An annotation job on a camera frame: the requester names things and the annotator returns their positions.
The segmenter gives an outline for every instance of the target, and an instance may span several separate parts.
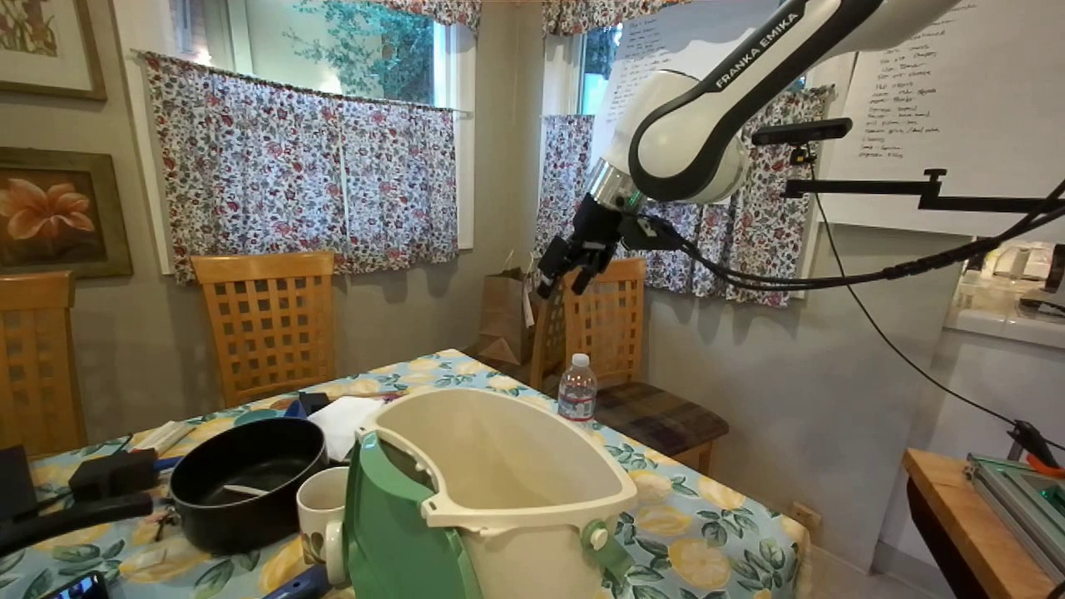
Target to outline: painting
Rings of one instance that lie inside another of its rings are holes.
[[[0,94],[107,101],[90,0],[0,0]]]
[[[130,276],[130,243],[107,152],[0,147],[0,271]]]

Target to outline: white robotic arm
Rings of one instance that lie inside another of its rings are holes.
[[[597,164],[572,236],[539,259],[539,289],[578,265],[576,293],[608,261],[622,212],[643,197],[718,199],[746,164],[737,132],[812,63],[910,41],[960,0],[787,0],[706,81],[663,74],[622,115]]]

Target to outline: plastic bottle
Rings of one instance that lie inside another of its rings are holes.
[[[561,415],[591,421],[597,415],[599,378],[591,351],[572,351],[571,368],[561,378]]]

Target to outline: dining table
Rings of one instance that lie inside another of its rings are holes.
[[[554,403],[539,389],[502,377],[498,368],[460,351],[439,348],[416,358],[339,377],[312,393],[339,395],[404,395],[426,389],[490,389],[521,403]],[[267,395],[232,408],[190,415],[194,430],[159,460],[180,460],[203,439],[262,415],[284,415],[297,393]],[[79,462],[123,452],[153,430],[113,437],[71,452],[29,462],[40,498],[71,502],[68,483]],[[635,507],[620,511],[615,540],[634,570],[613,589],[615,599],[809,599],[809,528],[796,519],[715,483],[668,457],[608,430],[586,425],[594,441],[634,474]],[[168,510],[149,517],[72,528],[20,553],[0,555],[0,594],[40,599],[79,572],[101,572],[113,599],[254,599],[289,582],[308,570],[303,540],[289,537],[267,548],[237,555],[207,555],[168,524]]]

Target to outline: black frying pan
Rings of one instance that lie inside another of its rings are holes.
[[[180,528],[203,553],[250,553],[301,528],[297,490],[328,467],[328,439],[308,419],[227,430],[171,474]]]

